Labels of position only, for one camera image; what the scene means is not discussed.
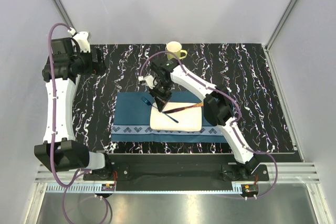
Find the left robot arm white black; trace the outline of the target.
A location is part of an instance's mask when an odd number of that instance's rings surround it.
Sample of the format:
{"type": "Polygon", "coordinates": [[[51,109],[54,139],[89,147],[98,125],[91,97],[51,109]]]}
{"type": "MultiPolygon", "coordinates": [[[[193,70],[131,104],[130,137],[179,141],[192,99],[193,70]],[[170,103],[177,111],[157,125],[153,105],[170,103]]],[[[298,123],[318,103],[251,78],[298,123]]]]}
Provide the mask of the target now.
{"type": "Polygon", "coordinates": [[[34,147],[36,158],[50,172],[89,169],[96,178],[107,180],[113,175],[108,155],[91,152],[76,141],[72,126],[72,102],[76,79],[83,74],[103,74],[106,66],[99,49],[91,49],[88,33],[53,39],[52,58],[42,71],[48,94],[48,118],[43,142],[34,147]]]}

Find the blue cloth placemat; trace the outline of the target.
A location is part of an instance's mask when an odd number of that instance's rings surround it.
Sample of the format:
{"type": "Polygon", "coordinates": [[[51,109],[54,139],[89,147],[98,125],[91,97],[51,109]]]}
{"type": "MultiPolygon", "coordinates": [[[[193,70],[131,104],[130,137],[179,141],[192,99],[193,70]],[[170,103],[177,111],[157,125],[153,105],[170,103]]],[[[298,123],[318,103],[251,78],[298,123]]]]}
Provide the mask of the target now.
{"type": "Polygon", "coordinates": [[[198,132],[153,130],[150,127],[151,107],[141,97],[150,102],[154,99],[148,92],[120,92],[117,95],[111,140],[114,142],[168,142],[168,143],[226,143],[221,131],[210,125],[203,116],[202,128],[198,132]]]}

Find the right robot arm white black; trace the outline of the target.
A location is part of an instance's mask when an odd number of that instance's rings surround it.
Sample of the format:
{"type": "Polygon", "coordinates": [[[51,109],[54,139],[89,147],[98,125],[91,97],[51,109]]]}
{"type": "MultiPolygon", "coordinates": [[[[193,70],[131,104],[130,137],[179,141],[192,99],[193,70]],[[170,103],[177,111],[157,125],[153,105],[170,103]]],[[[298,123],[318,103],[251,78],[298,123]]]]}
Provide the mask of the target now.
{"type": "Polygon", "coordinates": [[[173,84],[184,87],[203,103],[205,120],[219,129],[233,151],[237,164],[231,172],[225,172],[225,176],[233,181],[250,180],[256,176],[260,162],[237,126],[238,119],[233,111],[237,104],[229,97],[227,89],[198,77],[176,59],[160,65],[152,62],[150,69],[154,76],[147,76],[145,83],[158,110],[162,112],[169,102],[173,84]]]}

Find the blue fork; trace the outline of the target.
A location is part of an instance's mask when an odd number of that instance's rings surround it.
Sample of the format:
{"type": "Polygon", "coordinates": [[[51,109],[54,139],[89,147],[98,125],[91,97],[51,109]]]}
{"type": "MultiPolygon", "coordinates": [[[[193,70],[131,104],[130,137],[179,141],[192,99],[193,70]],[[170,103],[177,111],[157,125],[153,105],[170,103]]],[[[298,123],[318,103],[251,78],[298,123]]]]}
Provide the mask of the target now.
{"type": "MultiPolygon", "coordinates": [[[[141,97],[141,100],[148,106],[153,107],[155,109],[157,109],[156,106],[154,106],[147,98],[145,97],[141,97]]],[[[168,115],[166,112],[161,112],[162,114],[166,115],[169,119],[171,119],[172,121],[174,121],[175,123],[179,123],[178,120],[174,119],[173,117],[171,117],[170,115],[168,115]]]]}

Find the white rectangular plate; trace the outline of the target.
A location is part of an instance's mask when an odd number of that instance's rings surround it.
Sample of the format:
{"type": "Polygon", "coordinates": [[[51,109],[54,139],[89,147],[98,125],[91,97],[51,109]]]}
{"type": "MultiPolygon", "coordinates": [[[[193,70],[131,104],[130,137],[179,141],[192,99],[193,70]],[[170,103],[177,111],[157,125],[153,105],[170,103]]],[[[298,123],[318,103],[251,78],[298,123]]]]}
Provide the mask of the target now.
{"type": "Polygon", "coordinates": [[[151,107],[150,127],[153,130],[198,132],[202,128],[202,108],[194,107],[169,114],[178,122],[174,122],[156,108],[156,103],[151,107]]]}

